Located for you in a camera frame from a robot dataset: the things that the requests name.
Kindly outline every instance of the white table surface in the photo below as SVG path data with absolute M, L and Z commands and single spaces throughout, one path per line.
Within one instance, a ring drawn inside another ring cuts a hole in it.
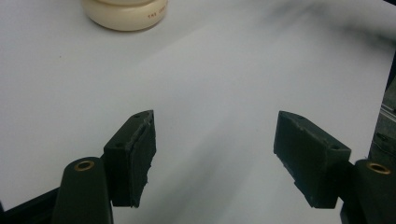
M 396 36 L 380 0 L 170 0 L 144 32 L 102 28 L 78 0 L 0 3 L 0 200 L 5 209 L 99 157 L 154 109 L 141 206 L 115 223 L 340 223 L 310 208 L 273 154 L 279 110 L 367 156 Z

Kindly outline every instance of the cream-colored disc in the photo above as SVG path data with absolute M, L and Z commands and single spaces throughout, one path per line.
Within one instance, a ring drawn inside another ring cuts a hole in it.
M 109 4 L 111 0 L 81 0 L 81 4 L 85 13 L 93 21 L 109 29 L 119 31 L 135 31 L 148 28 L 160 21 L 165 15 L 168 0 L 152 0 L 148 3 L 147 0 L 135 1 L 141 4 Z

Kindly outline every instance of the white tabletop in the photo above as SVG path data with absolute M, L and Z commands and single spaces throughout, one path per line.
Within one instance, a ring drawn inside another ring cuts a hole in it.
M 99 157 L 154 109 L 141 206 L 115 223 L 340 223 L 310 208 L 273 154 L 279 110 L 367 156 L 396 7 L 379 0 L 170 0 L 144 32 L 102 28 L 78 0 L 0 4 L 0 200 L 6 209 Z

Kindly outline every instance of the beige spool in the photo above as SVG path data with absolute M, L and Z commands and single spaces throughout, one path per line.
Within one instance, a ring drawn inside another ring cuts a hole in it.
M 118 31 L 146 29 L 165 15 L 168 0 L 81 0 L 91 20 Z

